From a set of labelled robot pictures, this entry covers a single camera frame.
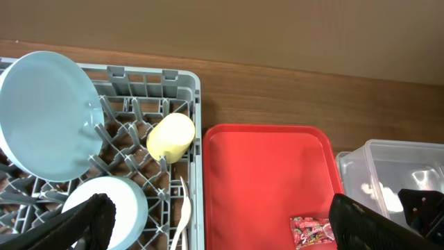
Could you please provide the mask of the light blue plate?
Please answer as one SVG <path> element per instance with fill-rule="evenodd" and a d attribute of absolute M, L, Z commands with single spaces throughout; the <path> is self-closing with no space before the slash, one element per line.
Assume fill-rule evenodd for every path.
<path fill-rule="evenodd" d="M 18 168 L 64 182 L 89 169 L 103 141 L 98 92 L 71 59 L 52 51 L 28 53 L 1 74 L 1 149 Z"/>

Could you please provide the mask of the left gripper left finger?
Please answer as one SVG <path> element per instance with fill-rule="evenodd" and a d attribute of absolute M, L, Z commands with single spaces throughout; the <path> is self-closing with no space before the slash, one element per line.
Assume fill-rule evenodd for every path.
<path fill-rule="evenodd" d="M 106 250 L 116 222 L 116 206 L 104 193 L 50 219 L 42 225 L 1 244 L 3 250 L 77 249 Z"/>

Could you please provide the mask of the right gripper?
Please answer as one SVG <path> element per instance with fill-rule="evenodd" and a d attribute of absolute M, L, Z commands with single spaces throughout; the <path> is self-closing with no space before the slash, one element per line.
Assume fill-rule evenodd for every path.
<path fill-rule="evenodd" d="M 398 197 L 407 224 L 425 239 L 443 246 L 443 193 L 401 189 Z"/>

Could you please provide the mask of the cream plastic spoon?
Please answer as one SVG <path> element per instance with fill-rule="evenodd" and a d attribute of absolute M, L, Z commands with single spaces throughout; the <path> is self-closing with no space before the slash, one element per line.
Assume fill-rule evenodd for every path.
<path fill-rule="evenodd" d="M 187 224 L 188 224 L 190 216 L 191 216 L 190 209 L 182 209 L 182 211 L 181 211 L 181 218 L 180 218 L 178 227 L 176 229 L 176 233 L 173 236 L 173 241 L 171 243 L 170 250 L 176 250 L 178 241 L 180 239 L 180 235 L 183 232 L 183 230 L 187 227 Z"/>

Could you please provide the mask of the yellow plastic cup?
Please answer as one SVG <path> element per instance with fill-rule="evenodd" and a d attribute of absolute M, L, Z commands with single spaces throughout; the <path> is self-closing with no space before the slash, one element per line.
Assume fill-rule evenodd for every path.
<path fill-rule="evenodd" d="M 168 164 L 178 162 L 193 142 L 196 127 L 182 113 L 167 115 L 149 134 L 146 148 L 156 161 L 164 156 Z"/>

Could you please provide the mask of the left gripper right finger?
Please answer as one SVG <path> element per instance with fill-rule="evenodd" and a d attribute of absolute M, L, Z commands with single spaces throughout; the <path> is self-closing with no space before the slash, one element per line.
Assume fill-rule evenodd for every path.
<path fill-rule="evenodd" d="M 329 220 L 338 250 L 441 250 L 344 194 L 334 195 Z"/>

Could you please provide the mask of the light blue bowl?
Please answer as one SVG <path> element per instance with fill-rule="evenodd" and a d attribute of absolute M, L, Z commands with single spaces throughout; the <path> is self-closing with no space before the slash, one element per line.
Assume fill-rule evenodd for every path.
<path fill-rule="evenodd" d="M 69 195 L 62 212 L 84 202 L 95 193 L 107 194 L 116 206 L 116 222 L 108 248 L 129 248 L 142 234 L 147 222 L 148 204 L 144 192 L 129 178 L 116 176 L 93 178 Z"/>

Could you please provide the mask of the cream plastic fork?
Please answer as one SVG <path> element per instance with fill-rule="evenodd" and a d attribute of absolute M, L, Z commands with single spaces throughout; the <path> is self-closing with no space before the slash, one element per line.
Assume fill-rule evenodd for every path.
<path fill-rule="evenodd" d="M 180 236 L 181 236 L 181 249 L 182 250 L 188 250 L 188 242 L 187 242 L 187 225 L 189 223 L 189 220 L 191 219 L 191 200 L 189 198 L 189 191 L 187 188 L 187 184 L 185 183 L 185 180 L 183 177 L 180 177 L 181 183 L 182 183 L 182 189 L 184 192 L 183 197 L 183 203 L 181 208 L 181 218 L 179 221 L 179 225 L 181 228 Z"/>

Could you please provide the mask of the red snack wrapper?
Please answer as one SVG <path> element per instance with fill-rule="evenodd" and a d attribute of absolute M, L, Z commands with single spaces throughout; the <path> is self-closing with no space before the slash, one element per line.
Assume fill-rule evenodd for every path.
<path fill-rule="evenodd" d="M 290 227 L 296 250 L 315 245 L 335 242 L 329 219 L 314 217 L 294 217 Z"/>

